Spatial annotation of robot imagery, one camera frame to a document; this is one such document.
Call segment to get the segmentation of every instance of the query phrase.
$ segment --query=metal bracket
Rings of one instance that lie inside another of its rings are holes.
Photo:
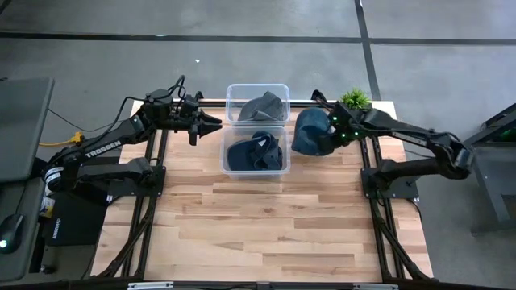
[[[377,171],[376,168],[362,168],[360,177],[362,179],[362,189],[366,198],[417,198],[419,197],[418,188],[414,183],[414,177],[400,177],[394,180],[389,188],[380,190],[371,180],[371,175]]]
[[[154,290],[154,289],[172,289],[174,288],[174,282],[139,282],[129,283],[127,290]]]
[[[256,290],[273,290],[269,282],[256,282]]]
[[[353,284],[353,290],[398,290],[397,285],[392,284]]]
[[[137,184],[133,180],[125,179],[110,182],[110,193],[114,197],[160,197],[163,193],[165,166],[152,166],[153,186]]]

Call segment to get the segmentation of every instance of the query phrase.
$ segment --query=wooden table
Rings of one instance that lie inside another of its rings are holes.
[[[139,105],[134,104],[133,112]],[[375,101],[373,106],[395,117],[392,102]],[[223,108],[205,111],[228,126]],[[286,126],[290,141],[299,111],[293,110]],[[221,173],[221,136],[219,130],[191,147],[186,133],[169,135],[168,170],[156,207],[146,280],[381,280],[371,211],[360,183],[358,142],[325,157],[292,152],[290,173],[280,181],[238,181]],[[155,148],[159,140],[156,136]],[[405,160],[401,141],[380,138],[380,145],[384,158]],[[143,156],[145,147],[125,146],[121,162]],[[370,160],[374,166],[374,156]],[[104,270],[126,242],[134,204],[134,197],[122,197],[107,210],[92,275]],[[392,204],[400,243],[431,276],[416,209],[405,200]],[[394,273],[390,246],[386,250]]]

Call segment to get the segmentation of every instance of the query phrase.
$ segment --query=computer mouse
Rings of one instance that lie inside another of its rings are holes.
[[[23,215],[11,214],[0,224],[0,254],[16,251],[22,242]]]

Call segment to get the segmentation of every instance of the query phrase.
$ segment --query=desk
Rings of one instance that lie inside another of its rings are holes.
[[[29,176],[53,86],[49,78],[0,82],[0,222],[18,207],[24,216],[19,248],[0,254],[1,282],[21,279],[33,253],[44,183]]]
[[[395,117],[392,102],[373,106]],[[223,108],[205,111],[228,126]],[[293,109],[291,120],[299,111]],[[290,141],[294,125],[286,126]],[[220,171],[221,136],[219,130],[191,147],[186,133],[169,135],[146,280],[381,280],[371,211],[360,183],[358,142],[325,157],[292,152],[292,168],[281,180],[237,181]],[[380,138],[380,144],[385,158],[405,159],[401,141]],[[125,146],[121,162],[143,156],[145,147]],[[92,275],[104,270],[126,242],[134,203],[134,197],[123,197],[107,210]],[[401,244],[431,276],[417,211],[404,200],[392,204]],[[386,250],[394,272],[392,251]]]

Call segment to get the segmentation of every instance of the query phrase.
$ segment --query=yellow cable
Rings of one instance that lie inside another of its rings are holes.
[[[81,132],[75,132],[75,135],[72,138],[70,138],[69,140],[66,140],[64,142],[59,142],[59,143],[40,143],[40,146],[59,147],[59,146],[63,146],[63,145],[71,144],[71,143],[77,144],[77,143],[81,142],[83,139],[84,139],[84,135]]]

